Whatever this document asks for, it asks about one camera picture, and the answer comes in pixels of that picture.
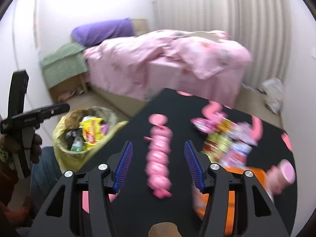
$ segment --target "pink blanket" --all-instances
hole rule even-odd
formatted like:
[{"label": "pink blanket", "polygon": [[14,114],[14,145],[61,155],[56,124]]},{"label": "pink blanket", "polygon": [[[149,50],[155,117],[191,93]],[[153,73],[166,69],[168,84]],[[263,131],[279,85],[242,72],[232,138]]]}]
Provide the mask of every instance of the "pink blanket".
[{"label": "pink blanket", "polygon": [[[241,84],[243,68],[252,58],[239,43],[226,40],[226,33],[216,34],[221,38],[219,42],[185,37],[186,32],[173,30],[106,40],[84,52],[90,80],[112,93],[139,100],[169,87],[184,92],[191,90],[192,94],[207,99],[213,98],[210,93],[214,93],[215,101],[231,106]],[[227,99],[219,101],[221,96]]]}]

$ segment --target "plastic bag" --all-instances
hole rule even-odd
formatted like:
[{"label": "plastic bag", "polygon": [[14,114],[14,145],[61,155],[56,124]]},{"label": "plastic bag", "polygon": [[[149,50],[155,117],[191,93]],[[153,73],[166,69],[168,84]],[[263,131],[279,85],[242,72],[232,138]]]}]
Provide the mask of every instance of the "plastic bag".
[{"label": "plastic bag", "polygon": [[[68,150],[66,142],[66,131],[76,129],[79,127],[79,122],[86,115],[95,115],[102,118],[109,124],[109,130],[98,143],[83,151]],[[86,110],[77,110],[69,112],[61,118],[56,126],[52,142],[54,146],[54,153],[62,173],[67,170],[77,172],[95,153],[97,153],[114,135],[115,133],[127,124],[127,121],[117,123],[116,114],[110,109],[103,107],[92,107]]]},{"label": "plastic bag", "polygon": [[266,107],[274,114],[279,114],[283,103],[283,84],[277,78],[271,78],[262,83],[262,91],[266,94],[264,99]]}]

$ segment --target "white wall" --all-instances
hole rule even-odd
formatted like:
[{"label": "white wall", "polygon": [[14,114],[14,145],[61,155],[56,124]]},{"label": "white wall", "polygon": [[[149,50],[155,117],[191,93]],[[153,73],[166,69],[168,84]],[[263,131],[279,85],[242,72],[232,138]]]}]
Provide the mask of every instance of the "white wall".
[{"label": "white wall", "polygon": [[284,82],[282,119],[293,146],[298,201],[292,236],[303,228],[316,207],[316,21],[303,0],[289,0],[292,12],[292,49]]},{"label": "white wall", "polygon": [[[35,0],[14,0],[0,21],[1,92],[0,113],[8,114],[8,96],[12,73],[26,69],[29,75],[24,110],[52,104],[44,85],[34,45],[33,11]],[[43,145],[51,145],[51,134],[58,123],[57,118],[45,121],[38,133]]]},{"label": "white wall", "polygon": [[70,42],[77,26],[128,17],[145,18],[156,29],[152,0],[39,0],[41,57]]}]

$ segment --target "person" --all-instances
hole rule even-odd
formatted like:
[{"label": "person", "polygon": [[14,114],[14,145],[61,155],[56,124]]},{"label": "person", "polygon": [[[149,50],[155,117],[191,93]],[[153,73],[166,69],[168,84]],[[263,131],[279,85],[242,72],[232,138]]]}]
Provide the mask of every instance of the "person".
[{"label": "person", "polygon": [[3,222],[0,222],[0,228],[4,227],[3,224],[10,224],[16,228],[20,236],[27,236],[32,224],[31,216],[37,214],[51,189],[61,177],[53,147],[45,147],[42,150],[41,144],[42,138],[35,134],[30,155],[33,163],[31,196],[25,198],[21,209],[11,211],[8,203],[18,182],[12,154],[17,153],[21,146],[13,137],[0,135],[0,211],[7,219],[7,221],[4,219]]}]

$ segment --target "yellow chip bag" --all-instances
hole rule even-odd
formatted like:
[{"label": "yellow chip bag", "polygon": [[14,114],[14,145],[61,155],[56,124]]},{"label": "yellow chip bag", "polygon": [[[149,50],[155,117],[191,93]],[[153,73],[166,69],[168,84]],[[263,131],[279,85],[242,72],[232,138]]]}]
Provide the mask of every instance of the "yellow chip bag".
[{"label": "yellow chip bag", "polygon": [[87,149],[94,146],[96,142],[103,137],[103,134],[101,133],[101,121],[101,118],[91,118],[80,122],[80,126],[82,126],[82,135],[87,143]]}]

